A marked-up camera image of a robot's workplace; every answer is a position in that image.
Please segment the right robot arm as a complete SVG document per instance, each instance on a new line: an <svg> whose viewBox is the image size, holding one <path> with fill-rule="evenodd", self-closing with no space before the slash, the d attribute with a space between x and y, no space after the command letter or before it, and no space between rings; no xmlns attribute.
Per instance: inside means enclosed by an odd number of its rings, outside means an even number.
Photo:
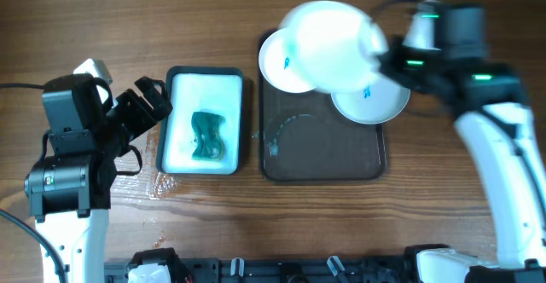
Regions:
<svg viewBox="0 0 546 283"><path fill-rule="evenodd" d="M408 33L380 56L392 81L436 96L449 109L488 199L497 259L446 245L406 249L414 282L542 282L545 168L533 113L518 75L488 59L485 11L476 4L419 0Z"/></svg>

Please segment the green sponge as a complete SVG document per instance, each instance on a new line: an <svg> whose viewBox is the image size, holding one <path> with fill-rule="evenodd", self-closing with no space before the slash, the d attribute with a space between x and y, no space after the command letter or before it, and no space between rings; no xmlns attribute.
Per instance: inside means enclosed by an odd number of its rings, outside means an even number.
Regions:
<svg viewBox="0 0 546 283"><path fill-rule="evenodd" d="M224 142L219 127L224 118L215 113L194 112L191 127L195 135L196 147L192 158L197 160L221 160L224 156Z"/></svg>

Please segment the white plate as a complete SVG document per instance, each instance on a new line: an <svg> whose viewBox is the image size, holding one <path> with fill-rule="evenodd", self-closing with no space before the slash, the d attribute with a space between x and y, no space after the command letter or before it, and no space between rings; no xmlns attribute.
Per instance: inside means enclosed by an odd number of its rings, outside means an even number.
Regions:
<svg viewBox="0 0 546 283"><path fill-rule="evenodd" d="M293 70L315 90L363 90L381 78L386 37L371 17L348 3L312 1L290 10L279 27Z"/></svg>
<svg viewBox="0 0 546 283"><path fill-rule="evenodd" d="M292 59L285 51L284 29L269 35L258 52L258 67L266 81L276 89L299 94L314 90L312 84L306 82L292 67Z"/></svg>
<svg viewBox="0 0 546 283"><path fill-rule="evenodd" d="M382 124L399 115L411 91L388 78L378 78L363 90L334 93L332 102L339 113L359 124Z"/></svg>

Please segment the white plate bottom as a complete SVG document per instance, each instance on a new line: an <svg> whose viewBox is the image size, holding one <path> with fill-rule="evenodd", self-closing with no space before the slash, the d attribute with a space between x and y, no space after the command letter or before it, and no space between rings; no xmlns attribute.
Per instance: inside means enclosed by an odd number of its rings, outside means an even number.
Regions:
<svg viewBox="0 0 546 283"><path fill-rule="evenodd" d="M293 70L315 90L363 90L381 78L386 37L371 17L348 3L312 1L290 10L279 27Z"/></svg>

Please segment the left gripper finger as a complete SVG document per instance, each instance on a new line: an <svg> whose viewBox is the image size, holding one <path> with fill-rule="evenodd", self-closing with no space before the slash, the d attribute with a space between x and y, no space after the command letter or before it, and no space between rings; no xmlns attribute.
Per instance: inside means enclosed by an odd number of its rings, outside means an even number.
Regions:
<svg viewBox="0 0 546 283"><path fill-rule="evenodd" d="M157 121L167 118L172 111L170 95L167 90L155 90L152 97L153 115Z"/></svg>
<svg viewBox="0 0 546 283"><path fill-rule="evenodd" d="M141 77L135 82L135 86L142 92L146 100L165 98L165 83L161 80Z"/></svg>

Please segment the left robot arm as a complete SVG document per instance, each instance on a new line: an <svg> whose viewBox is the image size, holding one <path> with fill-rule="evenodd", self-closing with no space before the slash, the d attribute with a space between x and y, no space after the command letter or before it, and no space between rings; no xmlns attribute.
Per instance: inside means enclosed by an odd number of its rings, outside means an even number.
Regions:
<svg viewBox="0 0 546 283"><path fill-rule="evenodd" d="M70 74L44 85L49 121L43 153L25 180L29 211L42 242L44 281L102 282L110 189L117 158L172 110L166 83L142 77L134 89L102 100L108 84Z"/></svg>

